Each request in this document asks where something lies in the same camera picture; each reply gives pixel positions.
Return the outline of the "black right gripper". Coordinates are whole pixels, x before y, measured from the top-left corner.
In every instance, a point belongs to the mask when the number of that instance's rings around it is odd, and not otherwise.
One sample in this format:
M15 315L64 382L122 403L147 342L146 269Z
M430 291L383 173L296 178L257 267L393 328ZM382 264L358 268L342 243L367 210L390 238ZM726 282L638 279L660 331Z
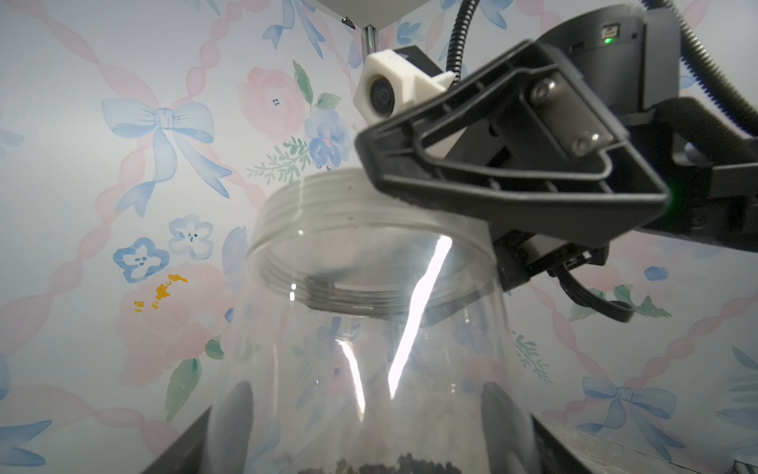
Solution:
M367 126L355 149L381 193L487 221L492 286L604 266L669 191L554 47L523 41L449 90Z

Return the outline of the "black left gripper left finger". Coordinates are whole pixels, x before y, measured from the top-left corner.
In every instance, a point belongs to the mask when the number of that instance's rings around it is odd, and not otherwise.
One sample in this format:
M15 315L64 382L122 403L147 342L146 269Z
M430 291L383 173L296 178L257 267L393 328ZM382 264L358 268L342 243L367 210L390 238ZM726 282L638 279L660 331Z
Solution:
M142 474L198 474L211 408L208 408Z

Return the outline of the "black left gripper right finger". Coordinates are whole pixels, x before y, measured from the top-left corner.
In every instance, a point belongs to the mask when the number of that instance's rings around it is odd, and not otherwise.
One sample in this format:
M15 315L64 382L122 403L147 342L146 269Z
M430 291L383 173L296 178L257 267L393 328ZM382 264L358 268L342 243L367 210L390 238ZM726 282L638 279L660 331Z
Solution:
M694 473L541 415L532 420L544 473Z

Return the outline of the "translucent plastic container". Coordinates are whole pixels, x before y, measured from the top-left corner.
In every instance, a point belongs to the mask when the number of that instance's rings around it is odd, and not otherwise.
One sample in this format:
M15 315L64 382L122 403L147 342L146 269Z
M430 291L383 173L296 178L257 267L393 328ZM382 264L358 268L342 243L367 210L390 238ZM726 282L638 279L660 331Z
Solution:
M242 269L202 472L541 471L485 223L319 173Z

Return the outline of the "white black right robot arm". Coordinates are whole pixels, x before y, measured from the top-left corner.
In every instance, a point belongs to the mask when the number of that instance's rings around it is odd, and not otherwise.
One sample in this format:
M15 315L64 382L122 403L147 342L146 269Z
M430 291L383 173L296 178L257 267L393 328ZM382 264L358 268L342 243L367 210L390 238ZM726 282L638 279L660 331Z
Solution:
M369 126L370 181L485 221L505 290L632 230L757 249L757 113L669 1L595 10Z

